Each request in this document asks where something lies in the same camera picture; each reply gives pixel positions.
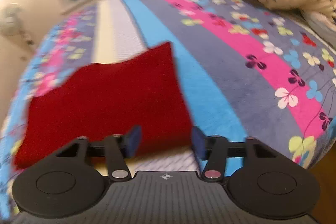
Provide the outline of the colourful floral bed blanket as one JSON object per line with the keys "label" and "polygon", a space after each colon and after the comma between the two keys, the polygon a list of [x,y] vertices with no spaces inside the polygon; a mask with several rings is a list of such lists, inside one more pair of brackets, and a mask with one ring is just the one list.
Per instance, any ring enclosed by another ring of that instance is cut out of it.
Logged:
{"label": "colourful floral bed blanket", "polygon": [[[117,64],[170,43],[192,127],[261,140],[303,168],[335,143],[335,50],[292,18],[246,0],[103,0],[54,26],[23,73],[2,128],[1,222],[18,214],[14,165],[33,98],[78,69]],[[200,173],[191,144],[138,153],[131,174]]]}

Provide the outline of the red knit cardigan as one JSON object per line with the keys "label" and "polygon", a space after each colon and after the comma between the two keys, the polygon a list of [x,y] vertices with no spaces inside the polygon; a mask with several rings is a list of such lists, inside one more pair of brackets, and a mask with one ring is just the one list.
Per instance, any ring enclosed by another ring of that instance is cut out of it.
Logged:
{"label": "red knit cardigan", "polygon": [[140,126],[138,153],[191,143],[192,122],[170,43],[117,64],[78,69],[60,87],[31,100],[14,165],[25,169],[70,141],[101,141]]}

